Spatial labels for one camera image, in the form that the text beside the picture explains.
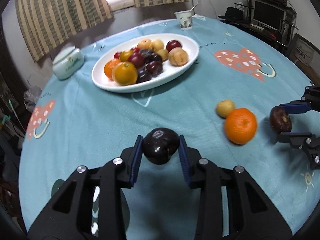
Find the plastic bag of fruit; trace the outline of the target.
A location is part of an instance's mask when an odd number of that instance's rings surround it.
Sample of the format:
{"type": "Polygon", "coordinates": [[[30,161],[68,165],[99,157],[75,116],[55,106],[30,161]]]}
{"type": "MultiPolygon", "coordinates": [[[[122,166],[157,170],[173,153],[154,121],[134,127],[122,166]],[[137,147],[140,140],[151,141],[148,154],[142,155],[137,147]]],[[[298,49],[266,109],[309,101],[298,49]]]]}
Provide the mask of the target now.
{"type": "Polygon", "coordinates": [[[23,94],[23,100],[25,104],[26,110],[28,110],[30,113],[33,112],[36,103],[41,96],[42,89],[38,86],[31,87],[30,89],[26,90],[23,94]]]}

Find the patterned paper cup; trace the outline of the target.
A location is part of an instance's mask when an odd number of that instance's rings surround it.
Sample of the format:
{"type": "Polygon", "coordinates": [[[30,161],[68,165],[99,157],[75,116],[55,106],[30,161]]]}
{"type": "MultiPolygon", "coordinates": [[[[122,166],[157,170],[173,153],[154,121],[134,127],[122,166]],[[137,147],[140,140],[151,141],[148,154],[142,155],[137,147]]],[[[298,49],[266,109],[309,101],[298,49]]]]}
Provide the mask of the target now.
{"type": "Polygon", "coordinates": [[[177,11],[175,16],[178,20],[179,26],[182,30],[189,30],[193,28],[193,11],[177,11]]]}

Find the large bright orange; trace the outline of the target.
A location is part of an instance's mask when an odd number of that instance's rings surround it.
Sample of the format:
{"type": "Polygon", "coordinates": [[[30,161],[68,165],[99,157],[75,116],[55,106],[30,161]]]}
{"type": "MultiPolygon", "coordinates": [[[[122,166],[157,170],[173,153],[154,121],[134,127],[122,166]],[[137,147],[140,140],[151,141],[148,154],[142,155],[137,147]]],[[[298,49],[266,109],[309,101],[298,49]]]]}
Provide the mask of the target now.
{"type": "Polygon", "coordinates": [[[257,119],[247,108],[235,109],[225,119],[225,135],[231,142],[238,145],[244,145],[252,140],[257,128],[257,119]]]}

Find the white round plate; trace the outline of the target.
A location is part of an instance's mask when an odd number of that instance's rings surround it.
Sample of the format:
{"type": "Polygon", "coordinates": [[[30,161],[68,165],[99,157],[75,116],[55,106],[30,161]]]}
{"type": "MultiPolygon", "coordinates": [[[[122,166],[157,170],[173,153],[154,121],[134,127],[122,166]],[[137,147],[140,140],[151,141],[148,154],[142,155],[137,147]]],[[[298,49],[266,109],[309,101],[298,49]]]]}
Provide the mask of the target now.
{"type": "Polygon", "coordinates": [[[191,65],[195,62],[200,52],[199,45],[191,38],[171,34],[152,34],[129,40],[123,44],[120,44],[105,55],[103,55],[94,65],[91,78],[93,83],[106,91],[114,93],[132,93],[141,92],[143,90],[155,88],[168,83],[175,78],[185,73],[191,65]],[[134,85],[120,86],[114,80],[109,80],[104,74],[105,64],[114,59],[114,55],[117,52],[127,51],[131,48],[137,47],[140,40],[148,38],[150,40],[159,39],[164,43],[164,49],[170,40],[178,40],[182,44],[182,49],[185,50],[189,56],[189,61],[181,67],[176,67],[170,64],[169,59],[162,61],[161,57],[151,49],[140,49],[140,54],[145,59],[145,66],[142,69],[138,69],[138,79],[134,85]]]}

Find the left checked curtain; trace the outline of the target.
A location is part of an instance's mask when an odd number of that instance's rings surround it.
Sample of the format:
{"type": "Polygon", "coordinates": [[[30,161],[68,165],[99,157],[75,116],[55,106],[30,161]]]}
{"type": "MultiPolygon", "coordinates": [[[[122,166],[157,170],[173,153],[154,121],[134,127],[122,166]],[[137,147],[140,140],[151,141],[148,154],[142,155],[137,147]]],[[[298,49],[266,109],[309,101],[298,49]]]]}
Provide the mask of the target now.
{"type": "Polygon", "coordinates": [[[106,0],[15,0],[15,8],[35,62],[70,37],[113,17],[106,0]]]}

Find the pale yellow apple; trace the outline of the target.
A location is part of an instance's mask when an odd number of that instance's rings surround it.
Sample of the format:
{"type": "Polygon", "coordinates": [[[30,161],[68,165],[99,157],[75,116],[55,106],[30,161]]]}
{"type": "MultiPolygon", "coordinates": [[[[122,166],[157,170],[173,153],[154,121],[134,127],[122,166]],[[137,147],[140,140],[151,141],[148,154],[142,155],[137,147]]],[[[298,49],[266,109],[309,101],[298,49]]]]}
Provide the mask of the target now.
{"type": "Polygon", "coordinates": [[[151,49],[154,52],[158,52],[159,50],[164,49],[164,43],[162,40],[155,39],[151,41],[149,49],[151,49]]]}

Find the orange mandarin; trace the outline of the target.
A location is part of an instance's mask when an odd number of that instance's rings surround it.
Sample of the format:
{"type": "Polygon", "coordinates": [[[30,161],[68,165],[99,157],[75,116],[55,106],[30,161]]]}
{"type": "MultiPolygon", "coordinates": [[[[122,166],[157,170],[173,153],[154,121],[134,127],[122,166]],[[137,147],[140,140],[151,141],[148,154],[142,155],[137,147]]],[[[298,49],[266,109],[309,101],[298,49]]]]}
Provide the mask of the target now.
{"type": "Polygon", "coordinates": [[[108,77],[109,80],[113,80],[112,78],[112,70],[114,69],[114,67],[121,63],[120,59],[111,59],[110,61],[108,61],[105,66],[104,66],[104,74],[108,77]]]}
{"type": "Polygon", "coordinates": [[[133,51],[132,51],[132,50],[122,51],[122,52],[120,53],[119,59],[120,59],[120,61],[125,62],[125,61],[127,61],[127,60],[129,59],[129,57],[130,57],[132,54],[133,54],[133,51]]]}

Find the pale green lidded jar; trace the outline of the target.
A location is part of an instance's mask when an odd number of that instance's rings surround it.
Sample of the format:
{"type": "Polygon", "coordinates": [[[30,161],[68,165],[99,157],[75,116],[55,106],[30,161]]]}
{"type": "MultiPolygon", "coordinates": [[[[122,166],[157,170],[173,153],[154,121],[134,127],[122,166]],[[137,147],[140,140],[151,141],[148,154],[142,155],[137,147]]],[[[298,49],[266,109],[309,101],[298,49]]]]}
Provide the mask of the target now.
{"type": "Polygon", "coordinates": [[[59,80],[71,77],[84,64],[84,55],[76,46],[61,50],[53,60],[53,73],[59,80]]]}

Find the computer monitor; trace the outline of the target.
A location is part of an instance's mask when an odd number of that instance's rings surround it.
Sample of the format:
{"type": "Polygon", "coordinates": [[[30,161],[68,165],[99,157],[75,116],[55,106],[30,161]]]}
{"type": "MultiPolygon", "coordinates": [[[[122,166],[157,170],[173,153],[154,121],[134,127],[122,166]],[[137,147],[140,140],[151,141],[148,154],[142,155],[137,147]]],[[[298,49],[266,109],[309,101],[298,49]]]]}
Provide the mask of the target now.
{"type": "Polygon", "coordinates": [[[282,31],[286,11],[261,0],[253,0],[252,20],[273,30],[282,31]]]}

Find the dark purple plum with sticker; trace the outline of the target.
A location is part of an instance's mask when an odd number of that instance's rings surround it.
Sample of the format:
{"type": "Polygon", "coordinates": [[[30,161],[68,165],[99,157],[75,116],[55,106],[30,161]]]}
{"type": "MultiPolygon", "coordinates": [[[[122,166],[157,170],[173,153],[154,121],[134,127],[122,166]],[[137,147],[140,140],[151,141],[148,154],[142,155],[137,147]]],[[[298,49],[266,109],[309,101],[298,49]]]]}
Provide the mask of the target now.
{"type": "Polygon", "coordinates": [[[143,139],[142,152],[155,165],[164,165],[180,146],[178,134],[169,128],[159,127],[150,131],[143,139]]]}

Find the black hat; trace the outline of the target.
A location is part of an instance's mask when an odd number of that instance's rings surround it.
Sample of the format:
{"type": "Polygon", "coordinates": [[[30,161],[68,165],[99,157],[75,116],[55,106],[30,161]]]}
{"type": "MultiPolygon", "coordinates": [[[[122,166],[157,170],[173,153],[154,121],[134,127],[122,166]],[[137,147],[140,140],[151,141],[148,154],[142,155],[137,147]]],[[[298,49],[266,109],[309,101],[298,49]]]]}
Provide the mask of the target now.
{"type": "Polygon", "coordinates": [[[228,7],[225,14],[218,18],[229,23],[246,23],[243,12],[235,7],[228,7]]]}

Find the green-orange tangerine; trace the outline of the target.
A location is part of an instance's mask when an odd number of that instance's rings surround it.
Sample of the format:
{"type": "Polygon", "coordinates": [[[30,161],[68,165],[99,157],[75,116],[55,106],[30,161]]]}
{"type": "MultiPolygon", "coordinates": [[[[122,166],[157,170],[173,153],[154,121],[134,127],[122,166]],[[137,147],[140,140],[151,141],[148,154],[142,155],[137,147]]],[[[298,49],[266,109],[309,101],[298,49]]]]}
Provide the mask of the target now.
{"type": "Polygon", "coordinates": [[[112,78],[120,86],[134,85],[138,79],[138,70],[131,62],[121,62],[113,68],[112,78]]]}

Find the small red cherry fruit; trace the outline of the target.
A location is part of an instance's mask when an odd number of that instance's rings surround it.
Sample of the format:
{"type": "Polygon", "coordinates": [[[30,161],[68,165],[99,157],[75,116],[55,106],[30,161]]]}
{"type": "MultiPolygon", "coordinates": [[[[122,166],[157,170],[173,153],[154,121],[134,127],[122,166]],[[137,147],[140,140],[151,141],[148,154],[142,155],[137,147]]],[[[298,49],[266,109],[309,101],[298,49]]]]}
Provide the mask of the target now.
{"type": "Polygon", "coordinates": [[[114,58],[115,58],[115,59],[119,59],[119,58],[120,58],[120,55],[121,55],[121,52],[117,52],[117,53],[115,53],[114,58]]]}

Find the dark mangosteen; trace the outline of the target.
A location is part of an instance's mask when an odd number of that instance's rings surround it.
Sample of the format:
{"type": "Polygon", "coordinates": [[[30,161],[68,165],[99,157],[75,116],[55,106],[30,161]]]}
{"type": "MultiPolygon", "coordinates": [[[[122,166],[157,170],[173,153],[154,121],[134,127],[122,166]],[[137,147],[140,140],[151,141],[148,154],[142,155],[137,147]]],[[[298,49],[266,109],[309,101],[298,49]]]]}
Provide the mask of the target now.
{"type": "Polygon", "coordinates": [[[270,111],[269,121],[272,129],[277,132],[291,132],[292,122],[284,107],[275,106],[270,111]]]}

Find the small yellow round fruit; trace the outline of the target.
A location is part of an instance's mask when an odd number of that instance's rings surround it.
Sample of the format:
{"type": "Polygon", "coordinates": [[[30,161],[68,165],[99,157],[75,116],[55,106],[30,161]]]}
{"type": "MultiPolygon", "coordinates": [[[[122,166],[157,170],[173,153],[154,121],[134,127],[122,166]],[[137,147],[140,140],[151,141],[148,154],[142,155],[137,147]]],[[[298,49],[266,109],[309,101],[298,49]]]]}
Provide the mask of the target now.
{"type": "Polygon", "coordinates": [[[216,106],[216,112],[222,118],[226,118],[234,110],[235,103],[232,100],[223,100],[216,106]]]}

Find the blue patterned tablecloth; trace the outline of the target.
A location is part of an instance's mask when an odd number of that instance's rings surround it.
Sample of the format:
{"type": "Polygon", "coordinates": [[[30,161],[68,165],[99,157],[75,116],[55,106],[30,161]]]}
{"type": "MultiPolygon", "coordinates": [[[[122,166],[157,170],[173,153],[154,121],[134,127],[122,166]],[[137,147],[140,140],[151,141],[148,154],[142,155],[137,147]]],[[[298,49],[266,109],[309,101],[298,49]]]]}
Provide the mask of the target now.
{"type": "Polygon", "coordinates": [[[195,18],[190,30],[175,20],[137,27],[83,49],[84,65],[69,79],[52,77],[37,102],[40,120],[23,143],[19,193],[26,228],[50,200],[56,181],[80,165],[95,168],[118,157],[138,135],[166,127],[217,166],[243,166],[280,211],[292,232],[319,201],[319,171],[305,154],[278,143],[268,117],[281,103],[302,97],[310,79],[259,39],[212,18],[195,18]],[[197,61],[175,80],[144,92],[109,93],[91,79],[95,63],[115,46],[149,34],[175,33],[200,46],[197,61]],[[247,108],[258,128],[244,145],[225,135],[216,112],[223,100],[247,108]]]}

